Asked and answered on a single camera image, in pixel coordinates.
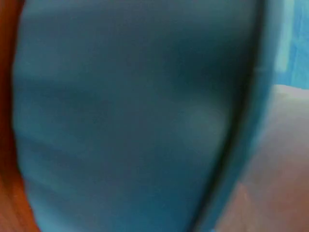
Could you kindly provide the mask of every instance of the orange surface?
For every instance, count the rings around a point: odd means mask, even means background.
[[[11,69],[20,0],[0,0],[0,232],[38,232],[17,168],[11,128]]]

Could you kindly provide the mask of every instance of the light blue background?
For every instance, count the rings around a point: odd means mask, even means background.
[[[293,36],[287,71],[277,84],[309,89],[309,1],[295,0]]]

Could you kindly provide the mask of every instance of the teal surface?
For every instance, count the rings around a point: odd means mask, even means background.
[[[256,6],[27,1],[14,130],[42,232],[189,229],[247,96]]]

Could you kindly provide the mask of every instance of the skin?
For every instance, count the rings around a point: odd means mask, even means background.
[[[12,62],[20,0],[0,0],[0,231],[38,232],[16,162],[12,130]]]

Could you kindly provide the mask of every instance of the orange object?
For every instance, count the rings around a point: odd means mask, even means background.
[[[19,173],[12,130],[11,70],[23,3],[0,0],[0,231],[38,232]]]

